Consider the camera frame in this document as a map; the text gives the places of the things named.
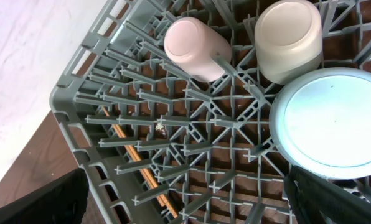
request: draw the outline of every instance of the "white cup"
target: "white cup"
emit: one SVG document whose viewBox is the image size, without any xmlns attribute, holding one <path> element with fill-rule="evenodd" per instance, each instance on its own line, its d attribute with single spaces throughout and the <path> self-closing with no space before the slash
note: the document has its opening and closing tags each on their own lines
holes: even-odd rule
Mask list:
<svg viewBox="0 0 371 224">
<path fill-rule="evenodd" d="M 321 17 L 306 0 L 282 0 L 259 17 L 255 27 L 256 56 L 262 74 L 285 85 L 319 66 Z"/>
<path fill-rule="evenodd" d="M 212 82 L 225 71 L 212 60 L 221 55 L 231 61 L 231 46 L 216 31 L 193 17 L 175 21 L 164 39 L 167 56 L 181 69 L 200 82 Z"/>
</svg>

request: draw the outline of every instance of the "plastic dish rack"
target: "plastic dish rack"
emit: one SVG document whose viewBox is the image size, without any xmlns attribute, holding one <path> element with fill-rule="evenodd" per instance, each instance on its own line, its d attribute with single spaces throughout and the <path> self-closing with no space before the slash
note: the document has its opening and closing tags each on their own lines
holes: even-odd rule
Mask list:
<svg viewBox="0 0 371 224">
<path fill-rule="evenodd" d="M 105 221 L 296 223 L 283 193 L 289 164 L 268 129 L 268 112 L 282 86 L 260 74 L 253 46 L 256 18 L 275 1 L 125 1 L 121 13 L 112 15 L 122 2 L 108 0 L 50 97 Z M 322 67 L 364 69 L 371 63 L 371 21 L 362 11 L 366 3 L 314 2 L 322 15 Z M 212 83 L 191 79 L 162 50 L 165 31 L 185 16 L 207 23 L 231 43 L 231 64 L 213 58 L 226 74 Z M 106 21 L 112 25 L 101 34 Z M 128 137 L 119 138 L 112 124 Z M 86 146 L 72 128 L 82 131 Z M 117 172 L 132 162 L 125 145 L 133 145 L 143 162 Z M 159 206 L 157 192 L 138 172 L 145 167 L 168 184 L 162 192 L 178 218 Z M 365 185 L 345 189 L 371 202 L 368 183 L 366 178 Z M 140 194 L 145 202 L 135 206 Z"/>
</svg>

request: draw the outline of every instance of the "white surface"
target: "white surface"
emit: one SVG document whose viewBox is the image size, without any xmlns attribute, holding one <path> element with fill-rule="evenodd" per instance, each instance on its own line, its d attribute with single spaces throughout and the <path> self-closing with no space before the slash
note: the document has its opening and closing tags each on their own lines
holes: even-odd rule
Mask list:
<svg viewBox="0 0 371 224">
<path fill-rule="evenodd" d="M 219 54 L 230 62 L 232 56 L 227 40 L 193 17 L 184 17 L 170 26 L 164 48 L 174 63 L 200 82 L 215 81 L 225 73 L 212 57 Z"/>
<path fill-rule="evenodd" d="M 278 1 L 259 17 L 255 42 L 262 74 L 285 85 L 317 69 L 321 61 L 320 13 L 306 0 Z"/>
<path fill-rule="evenodd" d="M 275 99 L 270 122 L 293 164 L 334 179 L 371 175 L 371 73 L 327 68 L 301 76 Z"/>
<path fill-rule="evenodd" d="M 50 111 L 50 92 L 104 3 L 0 1 L 0 180 Z"/>
</svg>

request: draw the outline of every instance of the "white plate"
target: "white plate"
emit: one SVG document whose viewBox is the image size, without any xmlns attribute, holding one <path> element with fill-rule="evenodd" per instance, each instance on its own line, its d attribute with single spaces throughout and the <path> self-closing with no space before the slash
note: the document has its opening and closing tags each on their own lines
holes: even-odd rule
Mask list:
<svg viewBox="0 0 371 224">
<path fill-rule="evenodd" d="M 332 179 L 371 175 L 371 73 L 325 68 L 286 85 L 270 133 L 294 165 Z"/>
</svg>

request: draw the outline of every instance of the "chopstick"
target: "chopstick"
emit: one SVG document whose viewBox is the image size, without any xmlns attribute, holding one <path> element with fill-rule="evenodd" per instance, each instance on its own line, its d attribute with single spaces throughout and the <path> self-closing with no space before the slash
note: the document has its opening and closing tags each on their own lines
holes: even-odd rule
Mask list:
<svg viewBox="0 0 371 224">
<path fill-rule="evenodd" d="M 109 112 L 105 109 L 105 107 L 104 106 L 101 106 L 101 107 L 103 108 L 104 114 L 106 116 L 110 116 Z M 115 132 L 117 133 L 117 135 L 119 136 L 119 138 L 125 138 L 126 137 L 126 134 L 123 132 L 123 130 L 121 129 L 121 127 L 118 124 L 112 124 L 112 127 L 115 130 Z M 130 155 L 130 157 L 133 161 L 140 161 L 141 160 L 140 155 L 137 153 L 137 150 L 135 150 L 133 146 L 125 146 L 125 148 L 126 148 L 127 152 L 129 153 L 129 155 Z M 149 188 L 153 189 L 153 188 L 158 186 L 158 183 L 156 182 L 154 176 L 148 170 L 148 168 L 141 169 L 140 173 L 144 177 L 144 179 L 146 180 L 147 184 L 149 185 Z M 166 205 L 166 207 L 169 209 L 170 213 L 173 215 L 174 218 L 177 217 L 177 212 L 174 210 L 173 206 L 171 205 L 171 203 L 167 199 L 166 195 L 162 194 L 162 195 L 159 195 L 156 198 L 157 198 L 159 204 L 162 207 Z"/>
</svg>

